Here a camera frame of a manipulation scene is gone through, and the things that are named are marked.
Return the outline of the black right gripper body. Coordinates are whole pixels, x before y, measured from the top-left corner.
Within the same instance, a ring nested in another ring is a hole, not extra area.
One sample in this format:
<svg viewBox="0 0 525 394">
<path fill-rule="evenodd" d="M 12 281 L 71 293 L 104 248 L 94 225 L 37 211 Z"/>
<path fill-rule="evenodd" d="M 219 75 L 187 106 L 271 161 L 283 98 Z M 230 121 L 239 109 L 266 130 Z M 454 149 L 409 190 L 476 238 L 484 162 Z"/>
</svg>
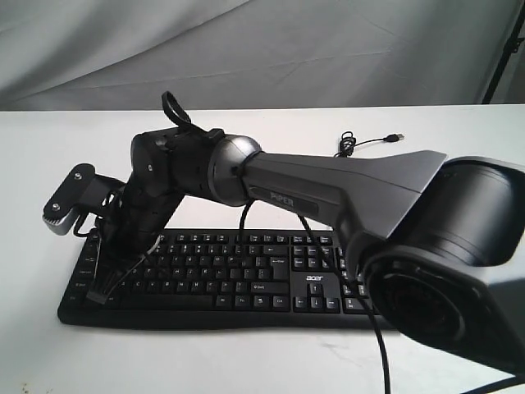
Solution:
<svg viewBox="0 0 525 394">
<path fill-rule="evenodd" d="M 125 266 L 147 254 L 180 205 L 183 194 L 171 191 L 151 196 L 135 181 L 110 203 L 109 213 L 96 221 L 103 252 L 115 266 Z"/>
</svg>

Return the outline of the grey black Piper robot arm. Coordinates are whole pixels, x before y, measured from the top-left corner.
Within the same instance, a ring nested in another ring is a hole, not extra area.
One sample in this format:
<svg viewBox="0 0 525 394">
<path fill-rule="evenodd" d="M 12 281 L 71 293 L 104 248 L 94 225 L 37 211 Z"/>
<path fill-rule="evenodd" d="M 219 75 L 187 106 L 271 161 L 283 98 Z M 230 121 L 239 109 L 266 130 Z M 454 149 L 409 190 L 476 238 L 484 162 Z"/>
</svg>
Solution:
<svg viewBox="0 0 525 394">
<path fill-rule="evenodd" d="M 98 221 L 105 304 L 181 200 L 260 200 L 326 224 L 350 280 L 405 336 L 511 372 L 524 368 L 524 169 L 419 151 L 385 158 L 263 152 L 195 126 L 137 135 L 132 173 Z"/>
</svg>

